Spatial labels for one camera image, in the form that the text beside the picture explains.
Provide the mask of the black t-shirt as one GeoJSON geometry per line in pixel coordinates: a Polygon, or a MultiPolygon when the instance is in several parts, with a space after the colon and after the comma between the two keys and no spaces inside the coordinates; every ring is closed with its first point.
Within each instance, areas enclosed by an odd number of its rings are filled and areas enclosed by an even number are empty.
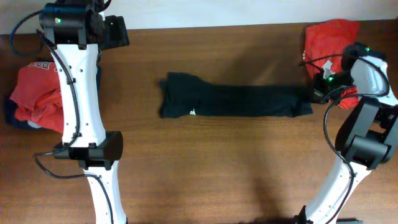
{"type": "Polygon", "coordinates": [[[303,86],[216,85],[189,73],[170,72],[159,82],[164,99],[161,118],[186,115],[289,117],[313,113],[303,86]]]}

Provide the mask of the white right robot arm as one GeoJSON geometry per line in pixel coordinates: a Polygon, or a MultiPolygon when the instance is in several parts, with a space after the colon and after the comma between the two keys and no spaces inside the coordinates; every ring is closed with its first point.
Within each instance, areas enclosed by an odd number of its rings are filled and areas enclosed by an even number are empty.
{"type": "Polygon", "coordinates": [[[313,100],[327,104],[323,133],[336,160],[318,195],[302,207],[292,223],[357,223],[340,214],[355,188],[397,149],[397,98],[389,84],[386,55],[354,43],[339,54],[342,70],[313,78],[313,100]],[[358,100],[334,142],[328,135],[328,115],[343,100],[358,100]]]}

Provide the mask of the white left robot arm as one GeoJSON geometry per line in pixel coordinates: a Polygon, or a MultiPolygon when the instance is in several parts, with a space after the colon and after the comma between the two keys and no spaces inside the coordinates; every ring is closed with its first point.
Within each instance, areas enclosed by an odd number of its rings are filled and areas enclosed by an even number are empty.
{"type": "Polygon", "coordinates": [[[104,1],[55,1],[40,12],[39,36],[58,73],[63,136],[49,155],[77,161],[75,178],[89,182],[96,223],[127,223],[118,182],[123,153],[120,131],[105,130],[98,102],[98,61],[102,51],[129,45],[124,19],[105,16],[104,1]]]}

